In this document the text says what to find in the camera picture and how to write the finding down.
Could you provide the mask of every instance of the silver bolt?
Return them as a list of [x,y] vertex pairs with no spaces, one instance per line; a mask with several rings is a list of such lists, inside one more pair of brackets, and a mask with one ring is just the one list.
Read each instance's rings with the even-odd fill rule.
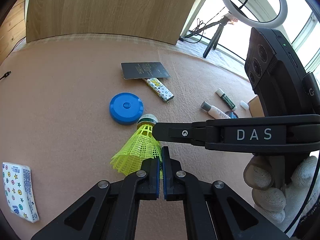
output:
[[99,183],[98,183],[99,188],[106,188],[106,187],[108,187],[108,185],[109,185],[109,183],[106,180],[99,181]]
[[143,170],[140,170],[140,171],[137,171],[136,174],[137,174],[138,177],[144,177],[144,176],[146,176],[147,173],[145,171],[143,171]]
[[224,187],[224,183],[222,181],[220,181],[220,180],[217,180],[217,181],[214,182],[214,186],[216,188],[223,188]]
[[179,177],[179,178],[183,178],[185,175],[186,175],[186,173],[184,172],[184,171],[177,171],[177,176]]

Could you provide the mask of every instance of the gloved hand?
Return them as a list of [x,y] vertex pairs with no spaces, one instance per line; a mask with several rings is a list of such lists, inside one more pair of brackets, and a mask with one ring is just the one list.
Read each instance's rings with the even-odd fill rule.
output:
[[[285,231],[305,200],[315,172],[316,163],[317,158],[315,156],[306,158],[293,172],[291,176],[292,182],[289,185],[284,185],[280,190],[271,187],[274,178],[272,178],[272,170],[270,170],[271,167],[267,160],[262,156],[254,156],[244,170],[244,180],[252,187],[255,209],[279,229]],[[309,202],[300,217],[307,214],[319,197],[319,176]],[[288,231],[287,235],[289,237],[294,233],[299,220],[300,218]]]

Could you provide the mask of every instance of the shuttlecock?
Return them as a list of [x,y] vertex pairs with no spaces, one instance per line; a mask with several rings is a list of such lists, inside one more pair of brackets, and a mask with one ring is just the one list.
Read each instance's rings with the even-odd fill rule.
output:
[[113,168],[128,175],[141,168],[143,160],[159,157],[161,160],[160,143],[153,138],[152,128],[158,122],[153,114],[140,117],[137,131],[127,143],[111,158]]

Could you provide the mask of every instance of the camera lens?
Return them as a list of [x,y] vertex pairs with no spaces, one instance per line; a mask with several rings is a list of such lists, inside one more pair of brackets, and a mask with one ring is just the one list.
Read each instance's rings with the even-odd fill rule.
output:
[[259,77],[261,76],[261,68],[259,62],[254,58],[252,61],[252,67],[253,71],[256,73],[256,75]]
[[267,62],[267,52],[262,45],[258,45],[258,54],[263,63]]
[[254,84],[254,76],[253,76],[252,72],[250,72],[250,74],[249,74],[249,80],[252,84]]

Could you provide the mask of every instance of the wooden wall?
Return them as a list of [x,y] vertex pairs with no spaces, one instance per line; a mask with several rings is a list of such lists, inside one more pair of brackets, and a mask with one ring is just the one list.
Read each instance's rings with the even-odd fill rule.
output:
[[0,26],[0,65],[25,36],[24,0],[17,0]]
[[176,44],[195,0],[29,0],[27,42],[114,33]]

